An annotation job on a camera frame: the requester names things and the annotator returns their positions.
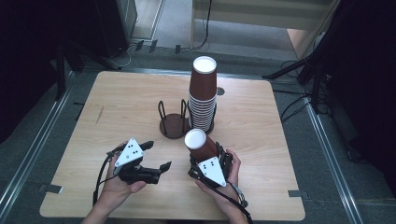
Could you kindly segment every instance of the tabletop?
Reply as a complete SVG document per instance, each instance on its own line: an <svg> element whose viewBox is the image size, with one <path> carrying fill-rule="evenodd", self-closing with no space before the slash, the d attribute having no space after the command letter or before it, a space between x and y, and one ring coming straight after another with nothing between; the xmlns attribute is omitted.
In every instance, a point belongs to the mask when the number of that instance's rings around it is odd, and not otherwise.
<svg viewBox="0 0 396 224"><path fill-rule="evenodd" d="M51 184L64 187L48 193L43 217L85 217L106 153L134 137L154 141L141 165L172 165L157 185L129 197L111 217L223 220L212 198L189 177L190 152L184 137L169 139L160 132L158 103L165 114L180 113L188 100L189 76L102 72L98 74ZM218 77L224 89L217 97L210 138L236 152L242 165L239 188L253 220L302 220L304 206L283 133L271 84L265 80Z"/></svg>

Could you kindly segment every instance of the human hand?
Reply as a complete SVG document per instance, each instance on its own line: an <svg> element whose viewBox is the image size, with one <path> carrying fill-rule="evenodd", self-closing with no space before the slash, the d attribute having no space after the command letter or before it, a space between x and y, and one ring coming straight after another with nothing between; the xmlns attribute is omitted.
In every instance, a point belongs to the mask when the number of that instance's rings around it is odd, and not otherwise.
<svg viewBox="0 0 396 224"><path fill-rule="evenodd" d="M230 174L229 174L229 177L228 177L228 182L233 183L236 186L238 186L238 173L239 173L239 167L241 166L241 161L236 156L236 153L233 152L232 150L227 149L226 152L230 153L231 155L233 155L233 164L232 164L232 166L230 168ZM233 186L231 186L230 183L227 183L226 187L217 188L217 190L238 202L239 201L238 195L237 195L237 193L235 192L235 189L233 188ZM238 223L238 224L248 223L248 221L245 219L245 216L242 213L242 211L240 211L239 208L237 208L230 201L228 201L227 199L225 199L221 195L217 194L215 191L210 189L207 185L205 185L200 180L196 180L195 184L203 192L205 192L206 194L210 195L215 200L218 208L227 216L227 218L230 220L231 224L234 224L234 223Z"/></svg>
<svg viewBox="0 0 396 224"><path fill-rule="evenodd" d="M114 176L113 172L115 169L115 162L118 157L119 156L116 153L116 155L111 158L106 174L106 179L108 180L103 186L102 193L99 196L98 201L82 223L105 223L107 217L116 208L120 207L132 193L137 193L146 186L146 182L144 181L137 181L132 185L128 185L118 176L111 178Z"/></svg>

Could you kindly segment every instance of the stack of paper cups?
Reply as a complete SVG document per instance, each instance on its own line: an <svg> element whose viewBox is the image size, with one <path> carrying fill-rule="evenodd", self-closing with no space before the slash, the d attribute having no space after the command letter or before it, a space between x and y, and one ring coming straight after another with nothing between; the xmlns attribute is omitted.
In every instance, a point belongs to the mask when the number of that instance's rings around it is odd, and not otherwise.
<svg viewBox="0 0 396 224"><path fill-rule="evenodd" d="M210 57L194 60L190 80L189 124L204 132L211 128L216 108L217 64Z"/></svg>

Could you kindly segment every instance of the white triangular marker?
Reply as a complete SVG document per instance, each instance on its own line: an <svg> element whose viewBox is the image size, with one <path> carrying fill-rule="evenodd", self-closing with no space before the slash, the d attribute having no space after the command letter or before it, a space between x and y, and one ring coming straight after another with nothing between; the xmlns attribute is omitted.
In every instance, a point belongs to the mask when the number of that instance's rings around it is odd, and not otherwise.
<svg viewBox="0 0 396 224"><path fill-rule="evenodd" d="M128 162L135 161L142 158L145 152L139 146L134 138L131 138L126 144L124 150L121 152L119 158L116 161L116 167L122 166Z"/></svg>
<svg viewBox="0 0 396 224"><path fill-rule="evenodd" d="M227 183L225 182L224 175L221 171L219 158L213 157L206 161L201 161L198 166L205 177L213 180L219 185L225 187Z"/></svg>

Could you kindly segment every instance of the person's right hand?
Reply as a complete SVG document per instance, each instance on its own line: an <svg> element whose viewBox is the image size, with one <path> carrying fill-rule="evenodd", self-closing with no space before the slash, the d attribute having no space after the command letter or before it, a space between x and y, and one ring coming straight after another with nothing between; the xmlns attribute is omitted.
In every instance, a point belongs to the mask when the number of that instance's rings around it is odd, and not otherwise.
<svg viewBox="0 0 396 224"><path fill-rule="evenodd" d="M228 181L238 186L238 173L239 173L239 167L241 166L241 161L236 156L235 152L233 152L230 149L227 149L226 151L227 153L233 155L233 164L231 166L231 171L228 177ZM237 208L234 204L229 202L221 195L217 194L215 191L210 189L200 180L196 180L195 183L203 192L207 193L215 200L216 204L218 205L218 208L227 216L231 224L248 223L242 211L240 211L239 208ZM235 189L233 189L233 186L230 185L230 183L227 183L226 187L217 188L217 190L239 202L238 195L235 192Z"/></svg>

